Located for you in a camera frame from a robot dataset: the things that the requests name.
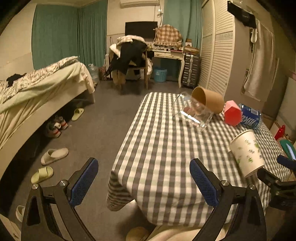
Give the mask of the white floral paper cup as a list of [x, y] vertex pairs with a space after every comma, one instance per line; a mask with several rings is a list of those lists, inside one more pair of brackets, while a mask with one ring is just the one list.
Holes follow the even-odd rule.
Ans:
[[264, 166], [264, 159], [253, 130], [241, 132], [230, 142], [229, 148], [243, 177], [254, 175]]

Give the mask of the brown kraft paper cup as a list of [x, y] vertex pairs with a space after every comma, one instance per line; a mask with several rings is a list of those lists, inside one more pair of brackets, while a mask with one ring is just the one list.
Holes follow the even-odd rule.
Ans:
[[196, 87], [192, 97], [210, 109], [214, 114], [220, 114], [224, 109], [224, 98], [221, 94], [203, 87]]

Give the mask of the clear glass cup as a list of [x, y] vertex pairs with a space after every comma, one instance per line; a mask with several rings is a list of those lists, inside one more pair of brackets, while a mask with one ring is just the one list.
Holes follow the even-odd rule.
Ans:
[[173, 118], [185, 120], [197, 127], [201, 132], [205, 130], [214, 115], [204, 104], [186, 92], [178, 95], [171, 111]]

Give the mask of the white slipper bottom left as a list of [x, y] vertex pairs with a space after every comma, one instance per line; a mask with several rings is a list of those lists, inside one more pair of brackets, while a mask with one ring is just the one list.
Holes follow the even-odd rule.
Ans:
[[16, 207], [16, 218], [19, 222], [23, 222], [23, 216], [24, 216], [24, 213], [25, 213], [25, 206], [22, 206], [22, 205], [18, 205]]

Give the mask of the red plastic stool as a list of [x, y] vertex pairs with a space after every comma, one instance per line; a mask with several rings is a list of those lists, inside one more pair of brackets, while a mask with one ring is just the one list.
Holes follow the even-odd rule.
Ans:
[[280, 139], [280, 138], [283, 138], [284, 135], [285, 135], [285, 125], [282, 125], [282, 126], [278, 129], [278, 131], [276, 132], [274, 138], [275, 138], [276, 140], [278, 140], [278, 139]]

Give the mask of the red white sneaker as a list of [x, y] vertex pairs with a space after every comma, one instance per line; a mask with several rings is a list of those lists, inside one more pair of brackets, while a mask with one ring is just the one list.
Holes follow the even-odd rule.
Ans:
[[58, 123], [58, 128], [61, 130], [65, 130], [68, 127], [67, 122], [64, 120], [62, 116], [55, 116], [55, 122]]
[[61, 135], [59, 129], [51, 122], [48, 122], [45, 129], [45, 136], [48, 138], [58, 138]]

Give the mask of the green slipper under bed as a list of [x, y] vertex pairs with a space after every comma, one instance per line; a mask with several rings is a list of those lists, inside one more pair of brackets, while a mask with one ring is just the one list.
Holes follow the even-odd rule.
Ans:
[[73, 113], [73, 116], [72, 116], [71, 120], [72, 121], [78, 120], [83, 113], [84, 113], [84, 108], [76, 108], [74, 110], [74, 113]]

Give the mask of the bed with beige bedding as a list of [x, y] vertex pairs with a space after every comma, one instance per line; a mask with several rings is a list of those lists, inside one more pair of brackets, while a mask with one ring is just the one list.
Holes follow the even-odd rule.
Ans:
[[95, 91], [87, 67], [77, 56], [27, 73], [8, 86], [1, 82], [1, 174], [30, 136], [79, 94]]

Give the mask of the dark suitcase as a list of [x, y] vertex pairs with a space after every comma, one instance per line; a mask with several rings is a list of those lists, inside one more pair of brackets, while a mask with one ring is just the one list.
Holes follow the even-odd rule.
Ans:
[[185, 65], [181, 79], [181, 86], [195, 88], [200, 77], [200, 56], [185, 54]]

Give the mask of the white louvered wardrobe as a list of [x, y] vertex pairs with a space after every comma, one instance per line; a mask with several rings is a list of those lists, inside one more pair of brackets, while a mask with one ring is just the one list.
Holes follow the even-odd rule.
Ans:
[[227, 10], [227, 1], [202, 3], [201, 72], [199, 86], [225, 100], [252, 103], [243, 92], [251, 64], [249, 28]]

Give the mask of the blue laundry basket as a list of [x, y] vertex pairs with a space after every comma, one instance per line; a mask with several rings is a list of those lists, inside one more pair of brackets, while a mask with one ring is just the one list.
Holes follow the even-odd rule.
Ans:
[[153, 70], [154, 80], [158, 83], [166, 82], [167, 78], [167, 69], [164, 68], [155, 68]]

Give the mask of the chair piled with clothes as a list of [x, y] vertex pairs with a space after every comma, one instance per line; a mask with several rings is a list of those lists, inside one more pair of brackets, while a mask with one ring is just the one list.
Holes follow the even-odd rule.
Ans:
[[117, 42], [109, 47], [109, 67], [106, 75], [110, 75], [113, 83], [122, 88], [126, 82], [126, 74], [129, 69], [144, 71], [144, 84], [148, 88], [149, 78], [152, 74], [153, 51], [143, 37], [126, 35], [117, 38]]

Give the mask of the plaid cloth bundle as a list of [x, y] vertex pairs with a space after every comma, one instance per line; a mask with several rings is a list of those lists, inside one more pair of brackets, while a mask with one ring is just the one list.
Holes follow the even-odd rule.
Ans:
[[171, 25], [162, 25], [156, 28], [153, 43], [159, 46], [179, 48], [183, 44], [182, 34], [178, 29]]

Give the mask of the teal curtain right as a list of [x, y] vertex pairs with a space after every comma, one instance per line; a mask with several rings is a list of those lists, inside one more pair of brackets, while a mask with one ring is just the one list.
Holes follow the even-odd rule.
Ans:
[[202, 1], [168, 0], [164, 2], [163, 24], [179, 30], [183, 37], [191, 39], [193, 47], [200, 49], [202, 39]]

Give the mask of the teal curtain left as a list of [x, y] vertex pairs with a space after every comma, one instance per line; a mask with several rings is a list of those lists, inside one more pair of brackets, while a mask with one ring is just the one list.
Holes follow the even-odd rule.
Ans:
[[38, 4], [32, 24], [34, 69], [77, 56], [85, 65], [101, 67], [106, 51], [107, 1], [77, 8]]

